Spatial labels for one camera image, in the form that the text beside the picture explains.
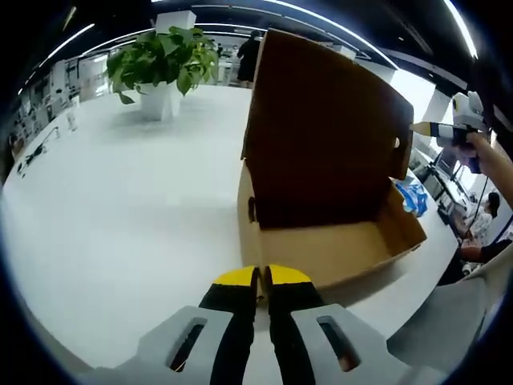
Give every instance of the cardboard box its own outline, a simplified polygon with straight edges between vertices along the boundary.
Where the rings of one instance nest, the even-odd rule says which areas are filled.
[[[278,264],[326,287],[397,261],[426,239],[389,176],[404,179],[413,108],[315,42],[269,30],[241,159],[244,265]]]

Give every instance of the ceiling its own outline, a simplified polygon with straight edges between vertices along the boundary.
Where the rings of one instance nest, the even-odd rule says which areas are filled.
[[[397,51],[411,57],[434,64],[460,79],[474,84],[471,70],[471,56],[463,37],[443,3],[443,0],[286,0],[296,6],[326,16],[334,22],[352,30],[376,47]],[[480,59],[487,65],[487,82],[494,103],[513,121],[513,108],[510,107],[511,68],[513,68],[513,47],[501,27],[507,26],[506,12],[500,12],[499,0],[473,3],[469,0],[453,0],[465,15],[467,25],[476,43]],[[252,9],[219,8],[214,6],[243,6]],[[66,17],[72,6],[76,6],[72,20],[63,30]],[[290,30],[310,39],[334,41],[327,33],[335,34],[350,46],[355,46],[373,61],[390,66],[380,55],[357,38],[339,30],[326,21],[298,10],[280,6],[264,0],[52,0],[42,2],[10,2],[9,12],[17,15],[11,23],[20,33],[4,29],[4,72],[0,88],[0,108],[5,111],[12,105],[16,93],[33,72],[62,41],[76,31],[94,22],[95,27],[81,35],[62,49],[46,65],[55,60],[80,55],[85,50],[123,34],[142,30],[151,26],[150,19],[158,13],[196,7],[197,22],[220,22],[268,28],[270,26]],[[494,13],[488,12],[490,6]],[[295,18],[305,24],[288,18]],[[400,67],[427,77],[430,71],[409,62],[395,59]],[[451,93],[451,82],[435,76],[432,78],[442,88]]]

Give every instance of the office desk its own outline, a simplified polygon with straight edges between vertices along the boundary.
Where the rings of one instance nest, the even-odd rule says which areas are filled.
[[[47,153],[25,177],[10,174],[2,221],[14,283],[86,363],[119,365],[139,337],[241,267],[236,197],[250,99],[250,90],[200,86],[176,120],[149,123],[139,103],[106,95],[79,106],[76,132],[58,117],[26,150],[61,124]],[[427,299],[456,248],[431,198],[428,208],[417,250],[331,293],[386,337]],[[246,383],[279,383],[265,314],[256,322]],[[272,369],[262,371],[266,360]]]

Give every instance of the green leaves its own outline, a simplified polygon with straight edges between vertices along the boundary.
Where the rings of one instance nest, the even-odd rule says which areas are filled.
[[[107,75],[112,89],[124,104],[134,103],[122,91],[141,93],[141,84],[176,81],[183,95],[210,78],[217,78],[216,46],[203,36],[200,28],[185,30],[172,26],[169,34],[155,31],[140,35],[134,43],[112,55],[107,61]]]

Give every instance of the potted plant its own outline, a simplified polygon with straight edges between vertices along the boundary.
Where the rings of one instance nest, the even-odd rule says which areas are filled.
[[[172,26],[169,34],[147,32],[112,55],[107,75],[121,102],[134,103],[123,90],[136,90],[143,114],[163,120],[178,115],[182,95],[197,88],[201,80],[217,79],[218,61],[215,44],[200,28]]]

